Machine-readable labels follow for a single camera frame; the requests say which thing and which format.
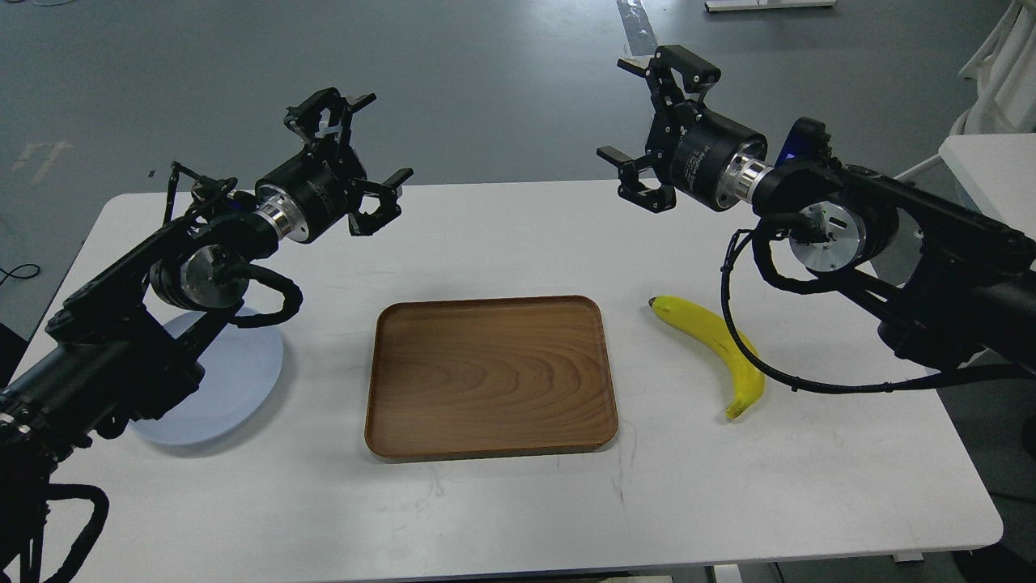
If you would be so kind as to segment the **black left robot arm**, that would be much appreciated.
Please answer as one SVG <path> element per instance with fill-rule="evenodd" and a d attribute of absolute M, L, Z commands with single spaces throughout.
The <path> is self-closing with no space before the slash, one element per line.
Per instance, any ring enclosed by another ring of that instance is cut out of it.
<path fill-rule="evenodd" d="M 370 236 L 402 213 L 414 171 L 370 181 L 350 143 L 353 116 L 374 100 L 329 87 L 288 108 L 282 122 L 299 137 L 299 154 L 252 191 L 173 162 L 160 228 L 49 318 L 55 350 L 2 391 L 2 566 L 18 562 L 22 582 L 41 581 L 49 503 L 92 506 L 53 582 L 74 579 L 107 521 L 99 487 L 53 483 L 60 462 L 195 393 L 201 355 L 226 327 L 274 327 L 299 313 L 299 285 L 261 259 L 284 239 L 313 243 L 340 220 L 352 236 Z"/>

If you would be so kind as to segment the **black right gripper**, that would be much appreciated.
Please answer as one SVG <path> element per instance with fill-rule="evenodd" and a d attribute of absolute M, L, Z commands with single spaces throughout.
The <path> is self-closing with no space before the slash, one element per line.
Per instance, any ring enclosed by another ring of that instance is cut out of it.
<path fill-rule="evenodd" d="M 677 206 L 678 190 L 711 210 L 730 209 L 736 196 L 721 185 L 730 163 L 737 155 L 761 161 L 767 140 L 706 108 L 707 92 L 720 81 L 719 67 L 684 45 L 659 45 L 648 64 L 621 58 L 617 67 L 648 82 L 655 111 L 648 155 L 634 159 L 610 145 L 597 148 L 597 155 L 618 171 L 618 197 L 658 214 Z M 652 188 L 640 180 L 650 168 L 663 185 Z"/>

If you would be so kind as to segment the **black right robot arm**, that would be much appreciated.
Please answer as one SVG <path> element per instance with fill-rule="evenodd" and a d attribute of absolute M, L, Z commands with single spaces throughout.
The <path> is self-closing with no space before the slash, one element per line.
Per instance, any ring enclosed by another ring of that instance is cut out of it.
<path fill-rule="evenodd" d="M 618 173 L 618 196 L 652 213 L 685 194 L 722 213 L 746 203 L 758 221 L 728 244 L 721 268 L 720 331 L 751 370 L 793 390 L 889 393 L 977 381 L 1034 379 L 1034 241 L 1021 230 L 910 182 L 833 155 L 821 121 L 793 123 L 776 161 L 767 140 L 707 106 L 721 70 L 683 45 L 659 45 L 643 79 L 652 124 L 643 154 L 597 154 Z M 730 311 L 737 259 L 750 249 L 771 287 L 799 296 L 839 294 L 877 318 L 895 357 L 928 376 L 845 386 L 782 372 L 749 350 Z"/>

